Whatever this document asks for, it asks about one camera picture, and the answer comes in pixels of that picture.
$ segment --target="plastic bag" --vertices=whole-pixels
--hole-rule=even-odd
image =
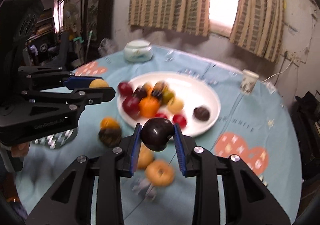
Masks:
[[[111,55],[118,51],[118,44],[113,39],[105,38],[101,41],[98,52],[100,57]]]

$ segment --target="red apple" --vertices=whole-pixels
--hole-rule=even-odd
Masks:
[[[126,114],[135,119],[139,116],[139,103],[140,100],[138,98],[127,96],[127,98],[122,102],[122,108]]]
[[[120,93],[121,96],[130,96],[133,94],[133,89],[131,87],[130,84],[128,84],[127,82],[121,82],[118,85],[118,91]]]
[[[165,115],[164,113],[161,113],[161,112],[158,112],[155,117],[156,117],[156,118],[165,118],[165,119],[168,118],[167,115]]]
[[[180,115],[180,114],[176,114],[173,116],[172,118],[172,123],[176,124],[178,123],[180,128],[185,128],[187,125],[187,120],[184,116]]]

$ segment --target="paper cup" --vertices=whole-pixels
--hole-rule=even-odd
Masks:
[[[246,69],[242,71],[242,74],[243,79],[240,85],[240,90],[245,94],[250,94],[259,79],[259,75]]]

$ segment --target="oval white plate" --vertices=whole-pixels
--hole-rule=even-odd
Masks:
[[[146,82],[155,85],[158,81],[163,80],[169,84],[170,89],[175,92],[176,97],[184,101],[182,114],[187,119],[187,126],[182,129],[184,135],[191,137],[199,136],[215,124],[221,110],[219,97],[212,88],[198,79],[174,72],[151,72],[133,78],[129,83],[135,91],[138,86],[142,86]],[[137,123],[143,126],[148,119],[144,117],[136,120],[132,119],[122,109],[122,101],[123,99],[118,96],[117,107],[124,121],[132,128],[135,128]],[[205,106],[210,111],[210,119],[208,121],[199,121],[193,117],[194,108],[200,106]],[[165,106],[162,106],[159,112],[165,113],[169,120],[172,120],[173,114],[171,114]]]

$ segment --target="tablecloth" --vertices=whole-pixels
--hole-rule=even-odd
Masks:
[[[254,150],[262,150],[261,157],[268,161],[268,164],[263,167],[264,171],[261,174],[268,182],[268,189],[293,222],[300,202],[301,161],[295,131],[279,94],[271,92],[265,84],[258,82],[252,94],[243,95],[239,89],[242,75],[238,72],[219,67],[207,59],[167,48],[153,46],[153,52],[152,60],[144,63],[126,62],[123,52],[117,52],[76,70],[76,74],[89,73],[102,76],[110,86],[116,88],[123,80],[130,80],[152,71],[190,72],[191,70],[192,73],[196,73],[198,78],[206,80],[211,85],[221,101],[218,121],[208,132],[197,137],[196,143],[214,154],[225,154],[226,152],[221,150],[227,152],[231,150],[230,144],[224,144],[225,140],[235,137],[244,144],[244,148],[241,145],[238,150],[241,152],[247,150],[248,157],[253,157],[250,154],[254,155]],[[66,88],[57,88],[55,91],[70,92]],[[17,173],[15,180],[20,200],[28,213],[79,155],[93,158],[105,152],[106,148],[98,140],[97,135],[100,121],[106,116],[112,116],[119,121],[124,137],[132,135],[133,129],[121,119],[114,99],[109,103],[87,106],[80,117],[76,139],[61,149],[50,150],[43,146],[31,145],[24,160],[24,169]],[[182,177],[173,143],[169,143],[166,150],[156,153],[156,158],[165,159],[176,169],[175,181],[169,187],[158,188],[156,199],[147,202],[132,192],[133,181],[144,177],[143,172],[136,172],[132,179],[121,179],[125,224],[191,224],[196,179]],[[219,188],[221,224],[225,224],[220,178]],[[95,224],[94,201],[95,195],[92,205],[92,224]]]

